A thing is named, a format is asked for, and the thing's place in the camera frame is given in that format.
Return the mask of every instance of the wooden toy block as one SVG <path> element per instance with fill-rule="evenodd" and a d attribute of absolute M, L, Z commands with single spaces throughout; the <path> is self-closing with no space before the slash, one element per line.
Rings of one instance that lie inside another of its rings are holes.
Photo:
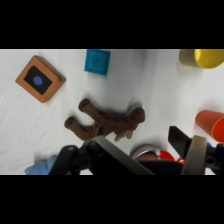
<path fill-rule="evenodd" d="M 61 73 L 39 56 L 33 56 L 16 79 L 16 83 L 41 103 L 49 101 L 65 81 Z"/>

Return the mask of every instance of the orange cup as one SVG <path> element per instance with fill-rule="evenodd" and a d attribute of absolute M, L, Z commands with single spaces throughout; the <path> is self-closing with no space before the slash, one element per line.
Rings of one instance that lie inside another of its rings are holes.
<path fill-rule="evenodd" d="M 197 115 L 196 124 L 215 141 L 224 143 L 224 113 L 204 110 Z"/>

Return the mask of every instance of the white cloth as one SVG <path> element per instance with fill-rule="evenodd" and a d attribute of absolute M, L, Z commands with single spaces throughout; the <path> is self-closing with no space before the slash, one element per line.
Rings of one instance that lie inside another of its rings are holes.
<path fill-rule="evenodd" d="M 146 121 L 131 140 L 113 142 L 127 154 L 143 144 L 154 144 L 177 154 L 167 141 L 169 126 L 180 128 L 189 137 L 201 135 L 216 144 L 195 125 L 195 116 L 204 109 L 224 111 L 224 66 L 214 70 L 184 67 L 179 51 L 110 49 L 108 76 L 84 72 L 86 50 L 0 50 L 0 174 L 24 174 L 35 161 L 57 155 L 65 145 L 82 141 L 64 128 L 75 115 L 83 124 L 92 124 L 78 110 L 88 97 L 101 109 L 125 113 L 130 104 L 142 104 Z M 43 56 L 67 82 L 47 103 L 41 104 L 15 83 L 33 55 Z"/>

